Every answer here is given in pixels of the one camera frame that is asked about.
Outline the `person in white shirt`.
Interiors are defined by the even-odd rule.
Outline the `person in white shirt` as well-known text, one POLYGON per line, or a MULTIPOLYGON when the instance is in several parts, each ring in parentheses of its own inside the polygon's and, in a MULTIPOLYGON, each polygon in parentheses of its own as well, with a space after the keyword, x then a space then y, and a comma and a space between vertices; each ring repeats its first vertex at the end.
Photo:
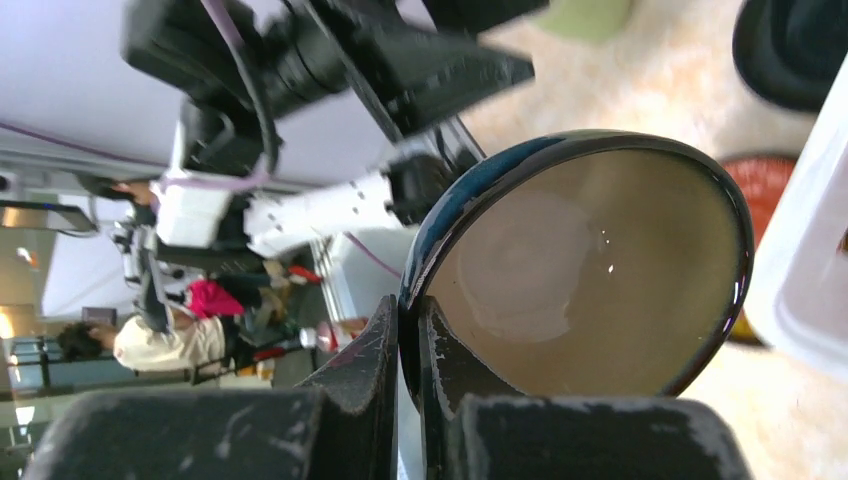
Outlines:
POLYGON ((254 362, 257 347, 240 335, 230 317, 194 318, 175 313, 174 328, 152 330, 139 315, 120 327, 79 321, 65 325, 56 342, 67 361, 93 360, 110 353, 123 367, 138 372, 210 371, 216 364, 234 363, 238 369, 254 362))

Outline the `light green mug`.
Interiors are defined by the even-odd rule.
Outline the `light green mug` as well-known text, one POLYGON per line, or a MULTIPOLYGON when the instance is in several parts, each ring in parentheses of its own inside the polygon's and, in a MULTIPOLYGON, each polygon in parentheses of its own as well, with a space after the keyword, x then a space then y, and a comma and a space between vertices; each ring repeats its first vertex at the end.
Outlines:
POLYGON ((560 0, 533 22, 546 33, 562 39, 603 43, 616 36, 628 22, 632 0, 560 0))

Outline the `white plastic dish rack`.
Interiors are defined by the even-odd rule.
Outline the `white plastic dish rack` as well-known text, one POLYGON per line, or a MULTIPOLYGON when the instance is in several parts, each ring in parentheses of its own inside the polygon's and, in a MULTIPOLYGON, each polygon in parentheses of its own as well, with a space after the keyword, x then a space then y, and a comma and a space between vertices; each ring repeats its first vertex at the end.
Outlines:
POLYGON ((847 378, 847 69, 840 68, 757 248, 744 307, 774 349, 847 378))

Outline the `red bowl yellow rim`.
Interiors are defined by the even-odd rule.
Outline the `red bowl yellow rim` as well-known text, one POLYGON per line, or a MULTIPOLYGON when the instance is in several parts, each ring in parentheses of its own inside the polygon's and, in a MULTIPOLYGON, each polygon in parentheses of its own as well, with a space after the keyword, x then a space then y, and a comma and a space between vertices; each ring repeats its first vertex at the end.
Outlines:
POLYGON ((723 162, 747 203, 755 247, 759 246, 797 161, 797 155, 750 153, 723 162))

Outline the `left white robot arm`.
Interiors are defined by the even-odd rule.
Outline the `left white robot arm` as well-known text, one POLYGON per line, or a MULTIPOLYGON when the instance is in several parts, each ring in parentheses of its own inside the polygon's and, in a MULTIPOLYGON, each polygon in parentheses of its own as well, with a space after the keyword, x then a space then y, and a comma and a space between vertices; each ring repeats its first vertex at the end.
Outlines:
POLYGON ((479 160, 450 150, 443 126, 534 75, 529 58, 478 35, 542 8, 429 1, 424 28, 392 1, 287 1, 258 31, 239 1, 131 2, 124 60, 185 96, 170 165, 151 186, 159 240, 274 258, 339 233, 420 223, 479 160), (333 186, 264 192, 282 146, 276 121, 345 91, 397 156, 333 186))

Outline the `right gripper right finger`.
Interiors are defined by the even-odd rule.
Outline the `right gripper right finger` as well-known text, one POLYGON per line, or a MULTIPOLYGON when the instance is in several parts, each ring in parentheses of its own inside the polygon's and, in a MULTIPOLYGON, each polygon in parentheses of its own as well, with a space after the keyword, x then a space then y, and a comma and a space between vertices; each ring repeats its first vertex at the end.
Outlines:
POLYGON ((663 397, 534 397, 419 310, 422 443, 429 479, 749 479, 707 406, 663 397))

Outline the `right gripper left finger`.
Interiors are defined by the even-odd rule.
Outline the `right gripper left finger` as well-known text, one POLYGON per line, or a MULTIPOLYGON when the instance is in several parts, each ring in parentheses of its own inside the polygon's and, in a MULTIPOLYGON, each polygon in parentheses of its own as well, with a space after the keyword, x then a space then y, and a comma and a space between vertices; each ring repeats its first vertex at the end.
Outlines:
POLYGON ((54 420, 27 479, 393 479, 397 301, 289 389, 92 392, 54 420))

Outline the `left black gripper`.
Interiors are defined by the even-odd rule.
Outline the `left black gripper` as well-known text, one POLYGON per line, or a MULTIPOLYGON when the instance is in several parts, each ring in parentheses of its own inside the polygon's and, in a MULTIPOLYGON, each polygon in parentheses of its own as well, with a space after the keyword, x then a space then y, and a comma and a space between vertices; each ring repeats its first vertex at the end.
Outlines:
MULTIPOLYGON (((276 118, 352 90, 397 142, 534 76, 529 58, 409 24, 387 1, 286 1, 263 31, 244 3, 224 8, 276 118)), ((252 108, 200 2, 132 1, 123 33, 122 55, 133 68, 197 101, 252 108)))

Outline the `black small plate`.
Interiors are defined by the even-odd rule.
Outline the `black small plate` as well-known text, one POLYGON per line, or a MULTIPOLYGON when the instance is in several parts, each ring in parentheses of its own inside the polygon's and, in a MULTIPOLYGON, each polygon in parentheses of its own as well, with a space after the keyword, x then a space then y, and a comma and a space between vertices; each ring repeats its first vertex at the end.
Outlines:
POLYGON ((732 38, 735 68, 761 99, 818 113, 847 55, 847 0, 750 0, 732 38))

